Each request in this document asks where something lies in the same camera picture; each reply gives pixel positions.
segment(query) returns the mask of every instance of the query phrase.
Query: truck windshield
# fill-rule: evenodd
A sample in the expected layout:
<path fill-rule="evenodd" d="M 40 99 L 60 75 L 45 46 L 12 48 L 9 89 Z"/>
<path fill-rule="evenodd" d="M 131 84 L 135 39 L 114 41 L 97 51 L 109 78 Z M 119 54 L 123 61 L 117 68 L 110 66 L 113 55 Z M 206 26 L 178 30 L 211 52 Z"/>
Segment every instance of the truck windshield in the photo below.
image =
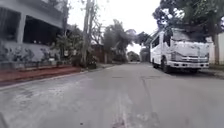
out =
<path fill-rule="evenodd" d="M 173 40 L 205 43 L 206 39 L 199 32 L 173 31 Z"/>

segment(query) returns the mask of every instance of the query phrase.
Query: balcony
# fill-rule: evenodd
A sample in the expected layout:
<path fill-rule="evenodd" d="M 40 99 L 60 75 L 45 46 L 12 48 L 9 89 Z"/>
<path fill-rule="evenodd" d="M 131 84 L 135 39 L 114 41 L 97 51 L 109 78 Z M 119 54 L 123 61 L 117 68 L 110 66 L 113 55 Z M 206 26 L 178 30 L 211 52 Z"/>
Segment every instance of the balcony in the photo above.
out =
<path fill-rule="evenodd" d="M 42 11 L 56 19 L 62 18 L 62 11 L 59 11 L 59 9 L 56 9 L 55 6 L 49 4 L 48 0 L 18 0 L 18 1 L 30 7 L 33 7 L 39 11 Z"/>

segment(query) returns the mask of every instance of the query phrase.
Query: sidewalk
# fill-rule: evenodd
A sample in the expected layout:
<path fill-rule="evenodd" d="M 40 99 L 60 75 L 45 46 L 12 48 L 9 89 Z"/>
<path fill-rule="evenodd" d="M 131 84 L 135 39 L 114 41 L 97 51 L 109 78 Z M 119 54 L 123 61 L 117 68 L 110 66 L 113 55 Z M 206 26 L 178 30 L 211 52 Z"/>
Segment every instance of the sidewalk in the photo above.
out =
<path fill-rule="evenodd" d="M 201 73 L 206 74 L 208 76 L 217 77 L 220 79 L 224 79 L 224 71 L 223 70 L 216 70 L 216 69 L 203 69 L 200 70 Z"/>
<path fill-rule="evenodd" d="M 30 69 L 26 71 L 11 71 L 0 72 L 0 86 L 4 83 L 16 83 L 19 81 L 41 79 L 52 76 L 65 75 L 70 73 L 80 72 L 81 68 L 64 66 L 64 67 L 49 67 L 43 69 Z"/>

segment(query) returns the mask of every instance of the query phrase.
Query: street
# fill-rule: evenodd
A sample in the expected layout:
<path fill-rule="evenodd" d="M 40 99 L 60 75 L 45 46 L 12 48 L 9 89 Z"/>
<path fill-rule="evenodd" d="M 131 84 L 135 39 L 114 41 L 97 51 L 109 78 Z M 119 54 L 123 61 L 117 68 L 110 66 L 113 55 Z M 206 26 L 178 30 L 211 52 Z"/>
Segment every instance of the street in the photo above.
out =
<path fill-rule="evenodd" d="M 125 64 L 1 89 L 0 112 L 9 128 L 222 128 L 223 83 Z"/>

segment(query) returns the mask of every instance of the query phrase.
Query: utility pole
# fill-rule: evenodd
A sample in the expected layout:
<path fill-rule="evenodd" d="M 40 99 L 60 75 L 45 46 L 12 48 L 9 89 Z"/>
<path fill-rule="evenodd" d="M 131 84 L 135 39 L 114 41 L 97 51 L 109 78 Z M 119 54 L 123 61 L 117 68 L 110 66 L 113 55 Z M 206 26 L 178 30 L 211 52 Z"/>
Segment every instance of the utility pole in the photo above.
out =
<path fill-rule="evenodd" d="M 91 34 L 92 34 L 92 22 L 94 18 L 94 6 L 95 0 L 87 0 L 86 3 L 86 14 L 84 19 L 84 28 L 83 28 L 83 47 L 82 47 L 82 62 L 86 66 L 87 64 L 87 51 L 91 43 Z"/>
<path fill-rule="evenodd" d="M 67 33 L 67 22 L 68 22 L 68 0 L 62 0 L 62 30 L 61 35 L 66 36 Z M 60 58 L 64 58 L 65 49 L 63 46 L 60 46 Z"/>

